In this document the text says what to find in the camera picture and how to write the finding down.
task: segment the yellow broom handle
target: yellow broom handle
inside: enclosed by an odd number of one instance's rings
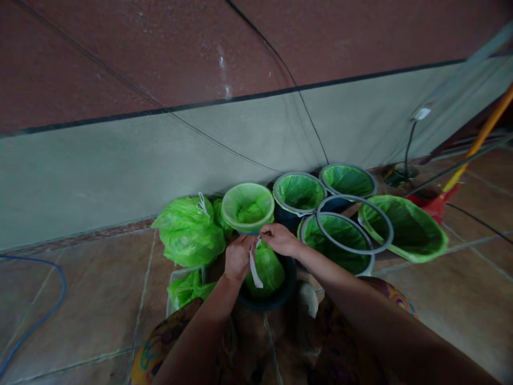
[[[513,83],[509,86],[506,93],[504,95],[502,95],[497,107],[495,107],[495,110],[492,112],[492,114],[490,115],[490,117],[488,118],[486,123],[484,124],[483,128],[479,132],[479,135],[472,143],[472,147],[467,152],[467,155],[465,156],[465,158],[471,157],[477,151],[479,151],[479,149],[485,142],[486,138],[488,137],[488,135],[490,134],[492,129],[495,127],[498,120],[501,118],[501,116],[504,113],[504,111],[506,110],[506,108],[508,108],[508,105],[511,103],[512,99],[513,99]],[[447,184],[443,188],[442,193],[446,193],[447,191],[451,190],[454,187],[454,185],[458,182],[458,180],[460,180],[461,175],[463,175],[463,173],[467,169],[468,165],[469,165],[468,163],[464,164],[454,173],[453,177],[447,182]]]

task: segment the wall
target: wall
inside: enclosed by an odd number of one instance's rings
[[[2,4],[0,249],[309,171],[325,164],[321,143],[331,163],[400,160],[407,117],[511,17],[503,1],[241,3],[305,85],[320,141],[224,2]],[[418,125],[411,157],[504,92],[512,69],[502,56],[468,74]]]

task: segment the person's left hand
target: person's left hand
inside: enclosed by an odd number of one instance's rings
[[[242,282],[250,272],[250,247],[255,235],[241,235],[226,248],[224,275],[230,281]]]

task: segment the drawstring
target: drawstring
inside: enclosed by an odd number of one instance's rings
[[[210,218],[210,215],[208,214],[207,212],[207,207],[205,206],[205,197],[203,196],[202,193],[198,193],[199,195],[199,202],[196,203],[196,208],[199,210],[199,211],[203,211],[205,214],[207,214],[207,216]]]
[[[253,276],[253,282],[254,282],[255,286],[259,289],[263,289],[263,283],[260,280],[260,278],[258,277],[257,267],[255,264],[255,257],[254,257],[254,255],[256,254],[256,251],[257,251],[257,247],[262,242],[262,239],[260,238],[260,235],[256,239],[258,240],[256,242],[256,246],[253,248],[253,245],[251,245],[251,247],[250,247],[250,269],[251,269],[251,275]]]

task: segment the green garbage bag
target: green garbage bag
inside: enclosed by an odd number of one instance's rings
[[[268,188],[256,183],[242,183],[224,195],[222,213],[225,221],[241,233],[258,232],[274,220],[274,199]]]
[[[214,222],[216,225],[221,227],[223,229],[223,234],[225,238],[228,238],[233,232],[234,228],[231,227],[223,217],[222,213],[222,205],[223,200],[222,199],[216,199],[214,201],[214,204],[212,205],[214,207]]]
[[[374,193],[376,181],[365,171],[349,165],[326,166],[321,179],[334,194],[368,197]]]
[[[331,215],[321,215],[321,220],[324,229],[337,242],[352,249],[369,250],[366,239],[351,223]],[[306,226],[305,243],[351,274],[361,274],[369,266],[370,255],[352,253],[335,245],[322,233],[315,217],[303,226]]]
[[[210,265],[226,248],[223,230],[217,225],[178,231],[160,230],[164,256],[180,266]]]
[[[286,205],[300,210],[316,209],[325,198],[319,181],[308,175],[284,176],[276,186],[277,197]]]
[[[151,227],[160,229],[164,256],[181,266],[210,265],[226,247],[223,230],[214,223],[214,209],[202,195],[175,199]]]
[[[394,240],[388,248],[397,255],[414,263],[424,263],[442,255],[449,238],[440,226],[408,199],[379,195],[369,199],[378,206],[392,222]],[[387,236],[386,222],[379,213],[364,205],[358,214],[365,230],[376,242],[383,244]]]
[[[214,209],[210,201],[205,198],[206,215],[197,207],[200,197],[188,196],[170,202],[157,217],[151,228],[164,230],[182,230],[201,228],[214,223]]]
[[[259,289],[255,286],[251,274],[246,277],[244,284],[253,297],[269,297],[285,281],[285,269],[274,251],[265,242],[261,242],[255,250],[255,266],[263,288]]]
[[[174,309],[178,310],[193,299],[201,297],[206,300],[217,282],[201,285],[201,274],[196,270],[185,278],[177,279],[167,287],[167,292]]]

